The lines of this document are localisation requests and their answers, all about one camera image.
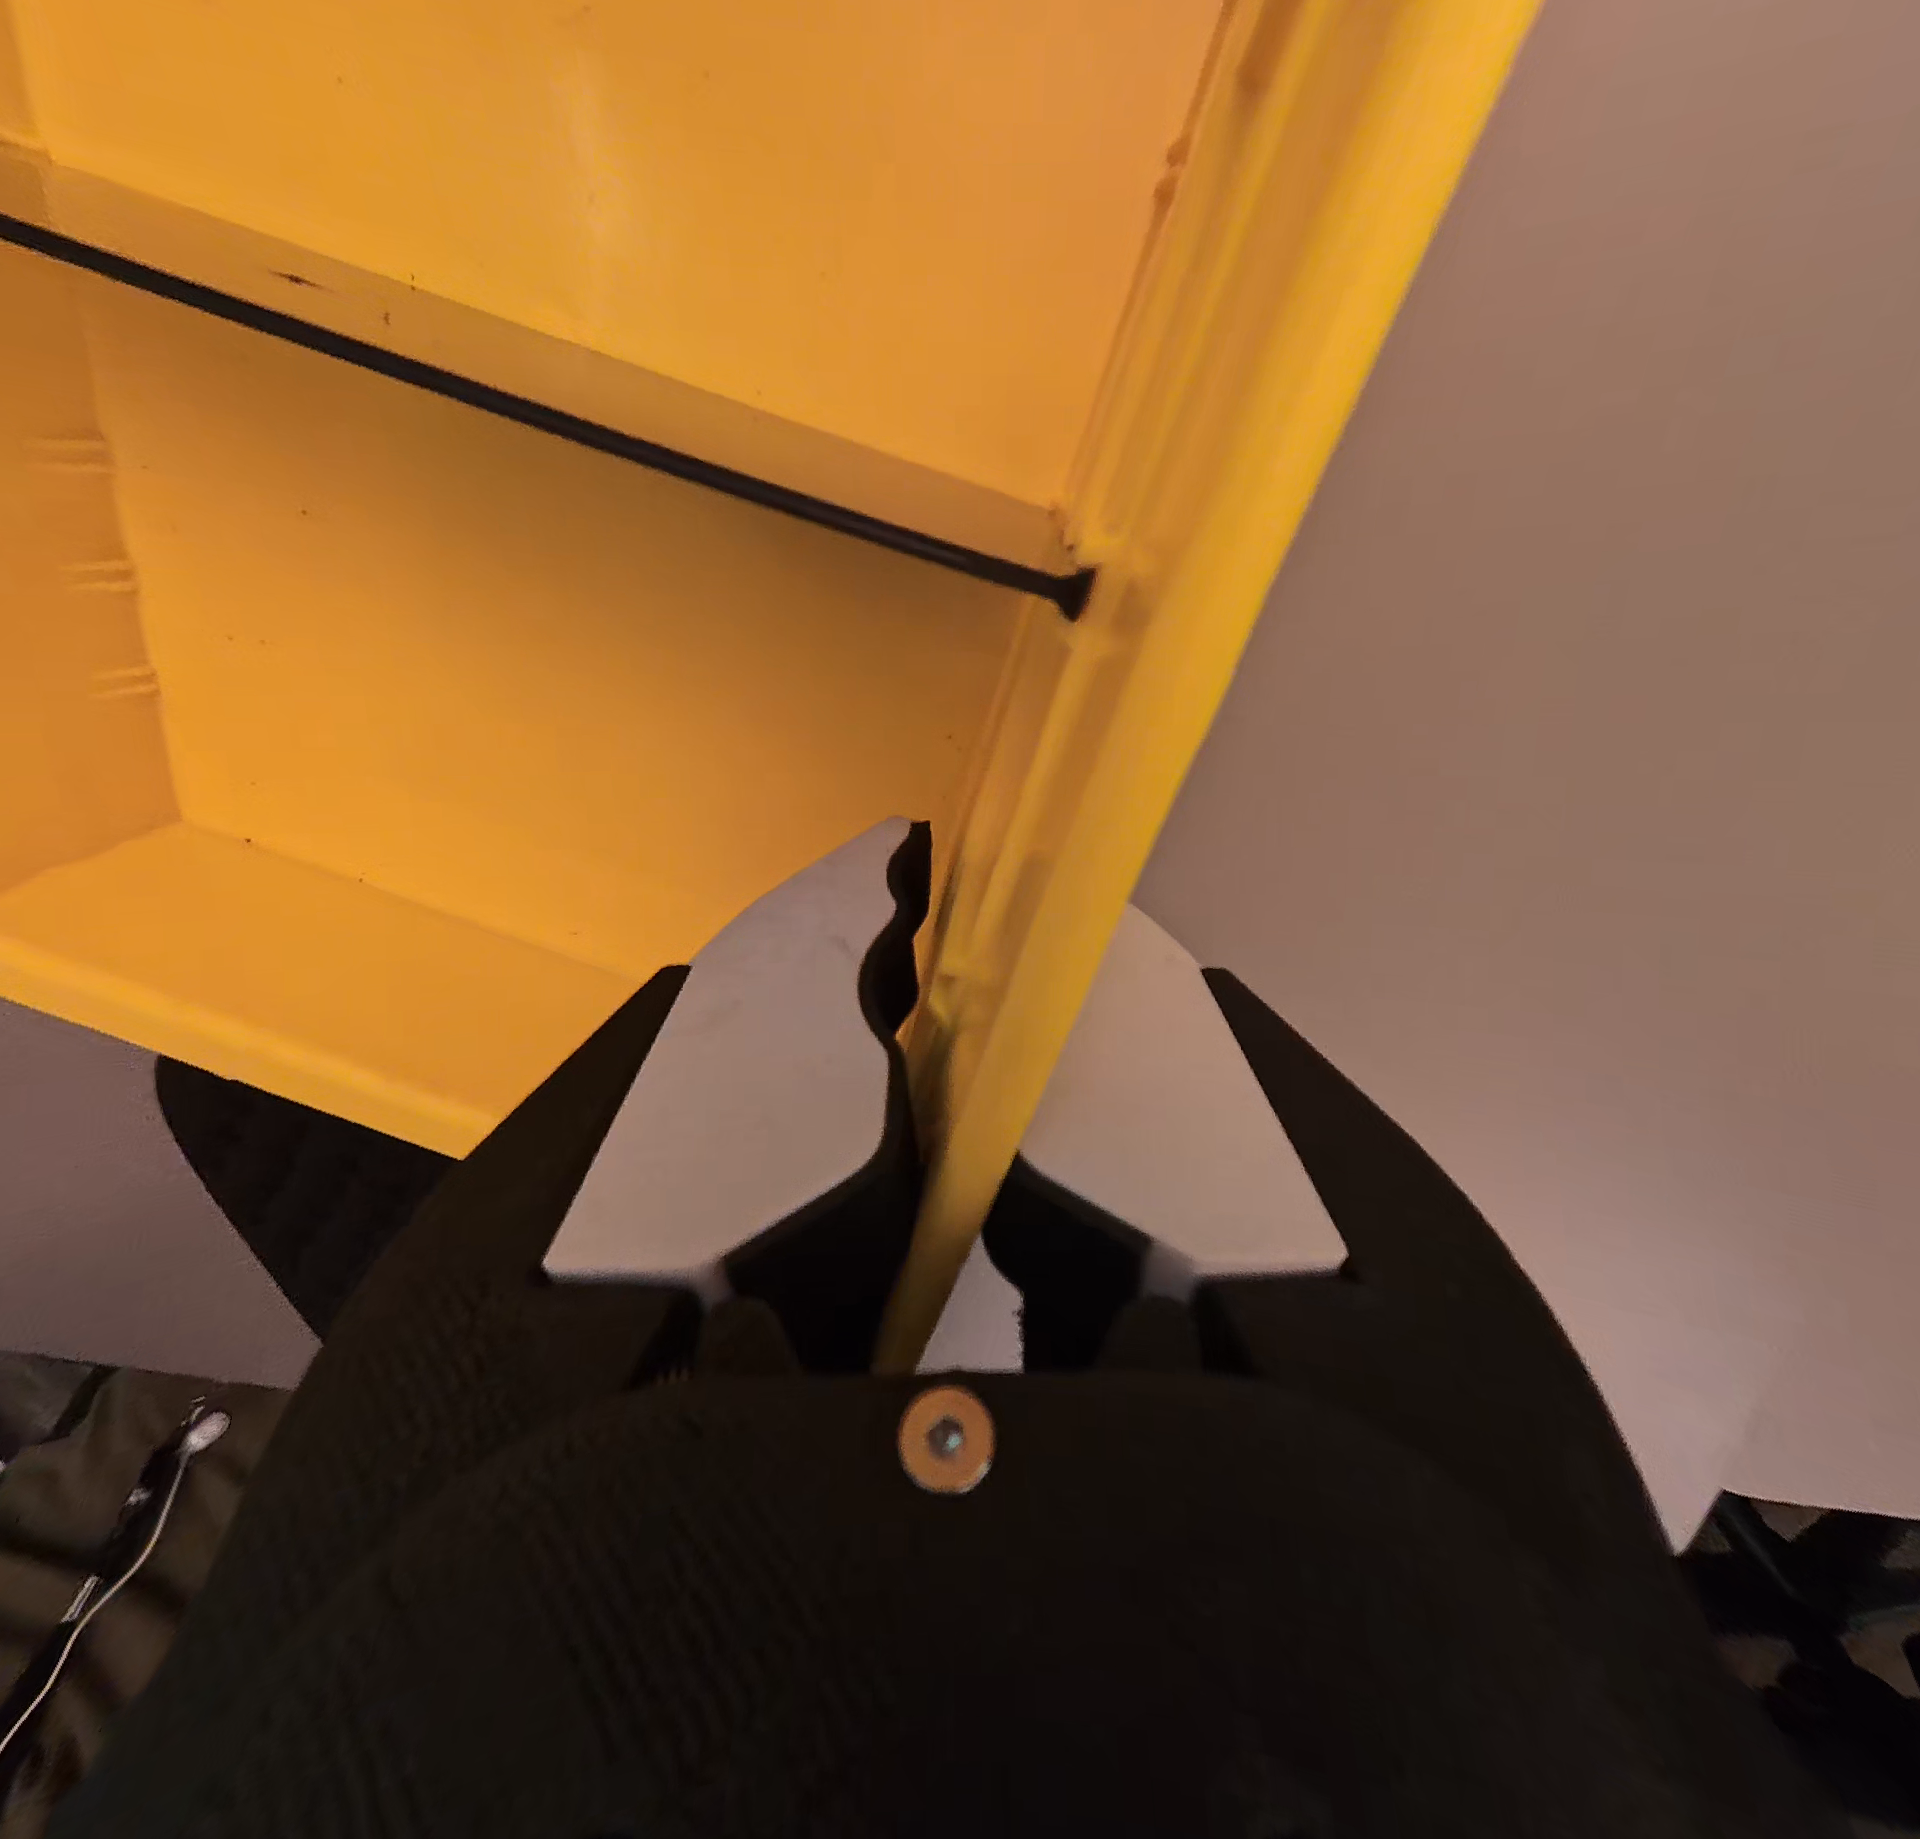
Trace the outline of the person's olive clothing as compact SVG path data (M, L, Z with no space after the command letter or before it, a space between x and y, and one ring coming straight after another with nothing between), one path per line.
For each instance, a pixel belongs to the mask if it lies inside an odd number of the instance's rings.
M107 1590L135 1559L135 1515L174 1483L148 1559L96 1607L31 1721L5 1749L7 1838L45 1835L157 1677L289 1392L162 1372L94 1370L2 1480L5 1725L43 1680L84 1587Z

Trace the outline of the black mesh office chair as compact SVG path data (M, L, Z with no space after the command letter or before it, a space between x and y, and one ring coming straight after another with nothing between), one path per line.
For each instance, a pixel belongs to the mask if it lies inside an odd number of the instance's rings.
M158 1114L289 1308L325 1339L450 1160L186 1062L157 1058Z

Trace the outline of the yellow plastic bin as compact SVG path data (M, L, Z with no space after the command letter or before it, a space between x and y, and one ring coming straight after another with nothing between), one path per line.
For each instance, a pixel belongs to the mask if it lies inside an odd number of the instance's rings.
M467 1152L932 826L905 1368L1542 0L5 0L5 997Z

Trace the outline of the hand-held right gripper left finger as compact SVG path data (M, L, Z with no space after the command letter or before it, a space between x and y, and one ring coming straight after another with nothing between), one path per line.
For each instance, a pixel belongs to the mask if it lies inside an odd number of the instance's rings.
M806 1372L872 1368L924 1189L901 1029L930 869L930 824L882 819L696 952L541 1276L758 1302Z

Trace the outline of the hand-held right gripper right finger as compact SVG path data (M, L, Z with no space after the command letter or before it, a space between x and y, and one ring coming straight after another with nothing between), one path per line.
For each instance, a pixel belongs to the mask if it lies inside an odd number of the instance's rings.
M1124 1308L1335 1276L1347 1246L1202 965L1130 907L981 1231L1015 1372L1091 1368Z

